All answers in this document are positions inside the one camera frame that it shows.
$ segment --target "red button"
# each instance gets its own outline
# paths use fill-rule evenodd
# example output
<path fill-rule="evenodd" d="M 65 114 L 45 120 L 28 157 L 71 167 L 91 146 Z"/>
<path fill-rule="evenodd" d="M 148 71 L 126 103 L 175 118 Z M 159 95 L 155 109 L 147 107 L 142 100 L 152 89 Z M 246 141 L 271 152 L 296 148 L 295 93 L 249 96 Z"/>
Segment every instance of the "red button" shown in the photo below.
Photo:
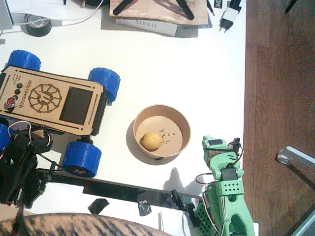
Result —
<path fill-rule="evenodd" d="M 13 97 L 9 98 L 6 102 L 8 106 L 12 106 L 15 104 L 15 99 Z"/>

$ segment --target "bowl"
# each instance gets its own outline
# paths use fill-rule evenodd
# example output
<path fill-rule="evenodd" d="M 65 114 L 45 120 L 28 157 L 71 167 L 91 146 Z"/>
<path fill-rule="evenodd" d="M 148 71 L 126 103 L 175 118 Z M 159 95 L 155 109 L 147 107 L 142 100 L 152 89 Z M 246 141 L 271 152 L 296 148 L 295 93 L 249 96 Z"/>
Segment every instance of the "bowl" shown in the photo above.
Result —
<path fill-rule="evenodd" d="M 147 150 L 141 139 L 147 132 L 156 132 L 162 137 L 162 145 L 156 150 Z M 190 126 L 176 109 L 165 105 L 153 105 L 143 109 L 133 124 L 133 135 L 140 149 L 155 160 L 171 158 L 181 153 L 190 140 Z"/>

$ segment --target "wooden floor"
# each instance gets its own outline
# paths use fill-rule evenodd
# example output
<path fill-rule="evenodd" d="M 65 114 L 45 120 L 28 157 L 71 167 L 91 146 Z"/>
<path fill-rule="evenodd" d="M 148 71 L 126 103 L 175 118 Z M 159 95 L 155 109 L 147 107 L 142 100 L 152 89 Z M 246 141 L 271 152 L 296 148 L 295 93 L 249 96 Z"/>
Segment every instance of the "wooden floor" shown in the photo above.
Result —
<path fill-rule="evenodd" d="M 315 206 L 296 174 L 315 170 L 275 160 L 285 146 L 315 157 L 315 1 L 288 2 L 247 0 L 244 185 L 260 236 L 289 235 Z"/>

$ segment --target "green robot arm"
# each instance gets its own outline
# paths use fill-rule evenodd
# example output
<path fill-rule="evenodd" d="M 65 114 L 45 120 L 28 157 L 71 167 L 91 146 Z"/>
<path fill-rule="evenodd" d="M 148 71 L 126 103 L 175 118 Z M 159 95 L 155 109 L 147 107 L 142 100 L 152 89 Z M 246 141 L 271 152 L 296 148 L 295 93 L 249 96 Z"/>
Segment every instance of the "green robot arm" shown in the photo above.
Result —
<path fill-rule="evenodd" d="M 243 181 L 239 179 L 244 174 L 238 162 L 239 141 L 227 146 L 222 139 L 204 136 L 202 145 L 204 160 L 217 180 L 208 185 L 206 192 L 207 210 L 216 228 L 224 236 L 254 236 L 252 217 L 244 200 Z M 204 204 L 199 204 L 196 215 L 201 235 L 218 235 L 209 222 Z"/>

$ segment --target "button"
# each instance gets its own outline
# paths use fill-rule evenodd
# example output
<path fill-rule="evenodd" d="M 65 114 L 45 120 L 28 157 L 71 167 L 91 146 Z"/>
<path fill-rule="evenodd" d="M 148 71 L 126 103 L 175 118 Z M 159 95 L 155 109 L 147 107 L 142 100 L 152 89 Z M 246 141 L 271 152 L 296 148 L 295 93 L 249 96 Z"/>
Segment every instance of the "button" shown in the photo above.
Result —
<path fill-rule="evenodd" d="M 15 99 L 13 97 L 9 98 L 7 101 L 6 101 L 8 107 L 13 107 L 15 105 Z"/>

